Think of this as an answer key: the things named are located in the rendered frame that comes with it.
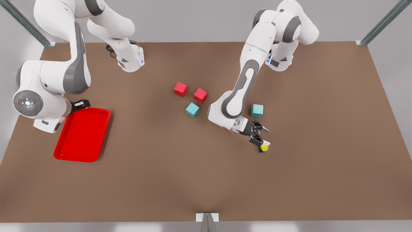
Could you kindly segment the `red plastic tray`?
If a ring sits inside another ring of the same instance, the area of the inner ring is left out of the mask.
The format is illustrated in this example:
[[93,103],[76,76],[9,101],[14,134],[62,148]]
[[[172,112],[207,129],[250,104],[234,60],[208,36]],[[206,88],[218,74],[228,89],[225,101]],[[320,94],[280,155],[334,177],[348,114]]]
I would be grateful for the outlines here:
[[86,108],[75,111],[64,124],[53,156],[57,160],[95,162],[100,154],[111,112]]

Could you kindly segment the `red cube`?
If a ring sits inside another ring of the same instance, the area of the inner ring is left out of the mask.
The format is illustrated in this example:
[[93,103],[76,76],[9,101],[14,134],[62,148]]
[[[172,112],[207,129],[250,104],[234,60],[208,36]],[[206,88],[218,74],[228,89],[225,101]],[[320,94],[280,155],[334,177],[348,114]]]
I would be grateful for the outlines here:
[[180,97],[185,97],[185,95],[187,94],[187,90],[187,85],[181,82],[177,82],[177,84],[174,87],[174,93]]
[[203,104],[207,97],[207,91],[203,90],[202,88],[198,88],[197,91],[194,93],[194,99],[200,104]]

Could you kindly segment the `silver frame post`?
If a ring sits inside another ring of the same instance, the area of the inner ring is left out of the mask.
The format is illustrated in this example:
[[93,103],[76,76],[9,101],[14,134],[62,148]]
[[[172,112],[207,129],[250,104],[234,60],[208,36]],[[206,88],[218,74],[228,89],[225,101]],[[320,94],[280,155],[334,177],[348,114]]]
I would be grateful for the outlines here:
[[196,213],[196,222],[201,222],[200,232],[218,232],[219,213]]
[[399,0],[396,5],[371,29],[371,31],[361,40],[355,41],[355,44],[357,46],[367,46],[411,3],[412,0]]
[[0,0],[0,6],[22,25],[42,46],[56,46],[55,42],[49,41],[9,0]]

